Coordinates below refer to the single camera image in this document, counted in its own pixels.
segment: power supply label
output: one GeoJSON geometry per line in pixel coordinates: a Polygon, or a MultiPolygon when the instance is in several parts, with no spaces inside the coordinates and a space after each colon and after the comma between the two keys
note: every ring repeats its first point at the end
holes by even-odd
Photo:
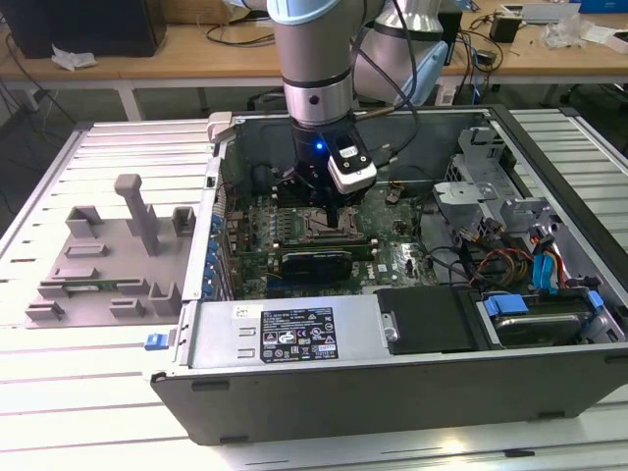
{"type": "Polygon", "coordinates": [[[264,363],[338,358],[331,307],[263,311],[260,339],[264,363]]]}

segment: circuit board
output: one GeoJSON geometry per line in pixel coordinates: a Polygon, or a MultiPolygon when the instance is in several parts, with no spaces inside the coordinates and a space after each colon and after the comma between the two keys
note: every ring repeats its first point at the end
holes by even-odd
{"type": "Polygon", "coordinates": [[[383,287],[437,285],[412,234],[414,200],[387,205],[387,194],[373,188],[359,206],[343,208],[335,229],[327,226],[322,210],[285,207],[277,195],[239,200],[227,221],[235,298],[361,294],[383,287]],[[349,253],[348,279],[304,283],[282,276],[287,256],[319,252],[349,253]]]}

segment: black plastic cover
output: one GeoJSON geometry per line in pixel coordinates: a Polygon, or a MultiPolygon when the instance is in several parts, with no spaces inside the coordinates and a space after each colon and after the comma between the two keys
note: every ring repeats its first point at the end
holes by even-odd
{"type": "Polygon", "coordinates": [[[377,291],[382,313],[392,315],[399,336],[393,355],[488,349],[470,289],[392,288],[377,291]]]}

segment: white sticker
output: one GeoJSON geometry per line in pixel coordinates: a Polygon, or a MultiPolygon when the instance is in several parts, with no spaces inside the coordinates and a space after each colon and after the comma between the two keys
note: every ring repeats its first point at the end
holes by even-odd
{"type": "Polygon", "coordinates": [[[348,159],[349,157],[355,157],[356,155],[357,155],[357,147],[354,145],[340,150],[340,156],[343,159],[348,159]]]}
{"type": "Polygon", "coordinates": [[[242,304],[234,306],[234,319],[259,319],[262,317],[261,304],[242,304]]]}

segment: white paper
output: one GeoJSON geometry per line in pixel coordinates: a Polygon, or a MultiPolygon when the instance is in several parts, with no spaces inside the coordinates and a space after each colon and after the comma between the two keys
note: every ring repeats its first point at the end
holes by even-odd
{"type": "Polygon", "coordinates": [[[66,52],[59,49],[54,44],[52,45],[52,50],[54,52],[54,55],[50,58],[52,62],[72,72],[76,69],[98,64],[96,58],[90,52],[75,54],[74,52],[66,52]]]}
{"type": "Polygon", "coordinates": [[[606,26],[591,26],[581,37],[587,41],[596,42],[597,44],[606,44],[607,39],[622,30],[623,29],[614,29],[606,26]]]}
{"type": "Polygon", "coordinates": [[[234,319],[259,319],[263,310],[262,304],[239,304],[234,306],[234,319]]]}

